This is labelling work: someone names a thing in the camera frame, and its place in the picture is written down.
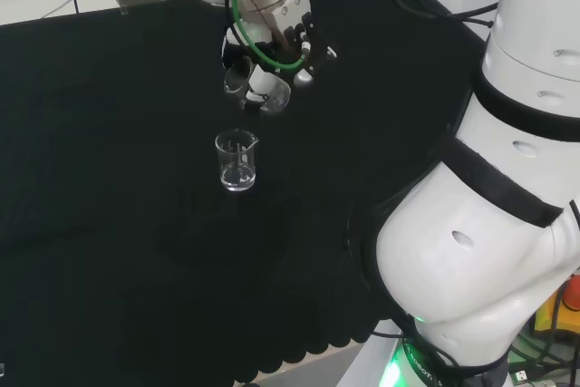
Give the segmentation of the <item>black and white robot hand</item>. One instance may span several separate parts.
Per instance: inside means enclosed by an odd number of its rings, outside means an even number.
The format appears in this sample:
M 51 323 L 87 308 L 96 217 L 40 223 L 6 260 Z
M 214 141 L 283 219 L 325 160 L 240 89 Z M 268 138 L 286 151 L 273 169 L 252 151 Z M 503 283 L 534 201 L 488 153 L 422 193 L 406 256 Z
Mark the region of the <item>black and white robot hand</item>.
M 283 111 L 292 92 L 314 83 L 338 53 L 310 0 L 225 0 L 225 93 L 245 110 Z

